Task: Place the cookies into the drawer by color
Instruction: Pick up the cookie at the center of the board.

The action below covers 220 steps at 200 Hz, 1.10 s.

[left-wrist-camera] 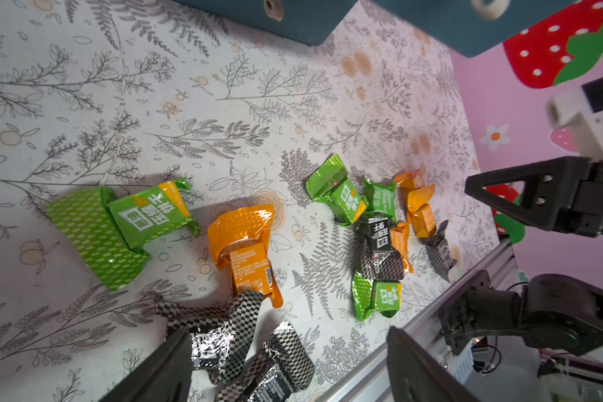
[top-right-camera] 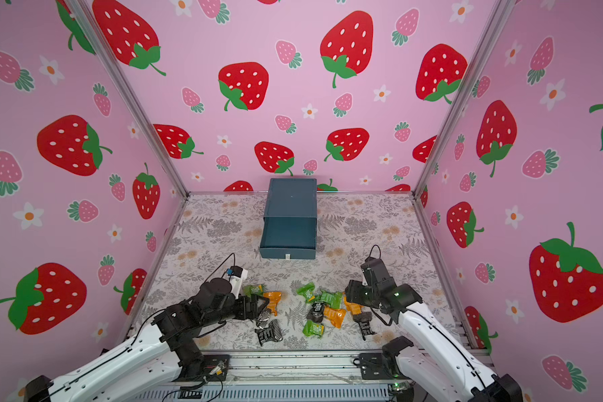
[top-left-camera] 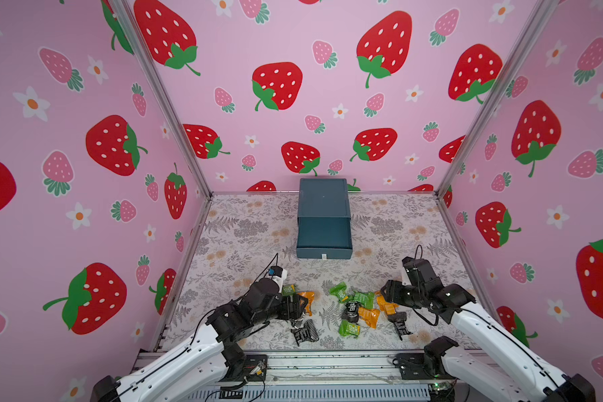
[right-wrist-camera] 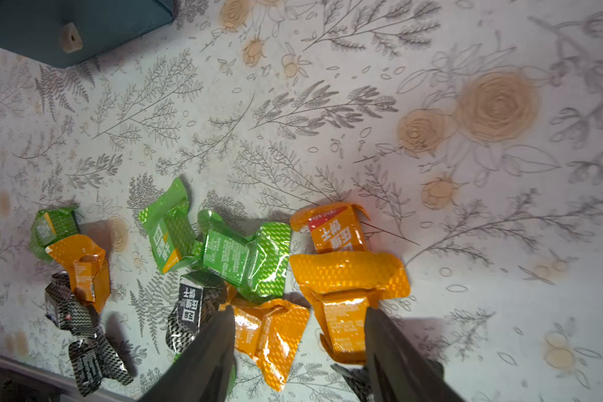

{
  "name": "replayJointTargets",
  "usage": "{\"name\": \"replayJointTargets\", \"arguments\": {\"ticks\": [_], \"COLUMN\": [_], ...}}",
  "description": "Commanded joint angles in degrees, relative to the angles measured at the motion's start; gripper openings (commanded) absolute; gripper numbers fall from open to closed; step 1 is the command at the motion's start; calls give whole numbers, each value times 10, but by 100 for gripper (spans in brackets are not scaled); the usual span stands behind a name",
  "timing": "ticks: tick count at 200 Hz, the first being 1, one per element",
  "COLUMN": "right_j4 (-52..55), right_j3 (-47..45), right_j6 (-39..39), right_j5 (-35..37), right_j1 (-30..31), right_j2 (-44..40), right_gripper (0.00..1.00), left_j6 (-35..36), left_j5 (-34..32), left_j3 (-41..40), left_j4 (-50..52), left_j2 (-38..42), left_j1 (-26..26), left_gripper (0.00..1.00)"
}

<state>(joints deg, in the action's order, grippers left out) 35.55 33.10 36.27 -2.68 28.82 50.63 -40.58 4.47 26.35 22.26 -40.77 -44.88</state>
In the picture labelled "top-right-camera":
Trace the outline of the teal drawer cabinet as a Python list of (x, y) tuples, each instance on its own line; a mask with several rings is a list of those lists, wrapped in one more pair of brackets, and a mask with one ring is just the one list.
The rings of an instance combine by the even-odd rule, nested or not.
[(316, 258), (317, 193), (316, 179), (271, 179), (259, 248), (263, 259)]

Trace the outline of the green cookie packet bottom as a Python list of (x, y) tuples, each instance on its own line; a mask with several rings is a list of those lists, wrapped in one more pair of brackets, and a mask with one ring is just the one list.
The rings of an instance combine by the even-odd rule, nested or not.
[(303, 334), (310, 337), (321, 338), (324, 335), (325, 326), (322, 323), (315, 323), (313, 320), (308, 319), (303, 327)]

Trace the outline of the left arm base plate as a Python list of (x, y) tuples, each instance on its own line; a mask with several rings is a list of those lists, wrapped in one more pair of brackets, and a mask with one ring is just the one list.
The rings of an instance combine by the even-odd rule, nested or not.
[(186, 363), (175, 382), (226, 381), (229, 371), (228, 354), (205, 354), (194, 362)]

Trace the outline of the green cookie packet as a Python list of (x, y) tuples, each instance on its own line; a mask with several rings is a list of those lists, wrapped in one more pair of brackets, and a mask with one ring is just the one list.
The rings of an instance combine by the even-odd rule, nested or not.
[(262, 284), (246, 285), (242, 289), (245, 296), (262, 296), (265, 292), (265, 287)]
[(338, 310), (341, 308), (342, 299), (343, 299), (343, 293), (341, 293), (339, 291), (336, 291), (336, 292), (322, 291), (321, 294), (317, 297), (316, 302), (322, 303), (334, 310)]
[(296, 289), (296, 294), (298, 296), (302, 296), (305, 300), (305, 303), (311, 303), (316, 299), (315, 295), (315, 284), (310, 282), (300, 288)]
[(308, 319), (303, 327), (303, 334), (310, 337), (321, 338), (324, 335), (325, 326), (322, 323), (315, 323), (313, 320)]

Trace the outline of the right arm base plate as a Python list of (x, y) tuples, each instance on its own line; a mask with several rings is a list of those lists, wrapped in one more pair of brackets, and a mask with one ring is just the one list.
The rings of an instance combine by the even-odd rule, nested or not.
[(363, 380), (408, 380), (397, 366), (383, 353), (360, 353), (353, 359), (353, 365), (359, 368)]

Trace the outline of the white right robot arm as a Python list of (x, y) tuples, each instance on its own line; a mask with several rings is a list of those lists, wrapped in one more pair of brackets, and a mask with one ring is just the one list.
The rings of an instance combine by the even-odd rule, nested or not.
[(380, 258), (367, 257), (361, 270), (363, 281), (348, 283), (346, 301), (369, 308), (383, 325), (397, 325), (410, 335), (383, 346), (383, 366), (391, 377), (414, 380), (437, 401), (523, 399), (510, 375), (497, 375), (465, 349), (417, 291), (395, 283)]

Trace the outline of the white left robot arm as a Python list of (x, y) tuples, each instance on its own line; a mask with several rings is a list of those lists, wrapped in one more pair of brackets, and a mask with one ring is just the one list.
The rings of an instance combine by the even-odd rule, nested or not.
[(66, 375), (44, 375), (25, 387), (26, 401), (123, 401), (174, 380), (223, 380), (229, 356), (206, 357), (196, 344), (231, 320), (254, 321), (264, 296), (241, 296), (223, 278), (206, 281), (187, 300), (159, 311), (136, 336)]

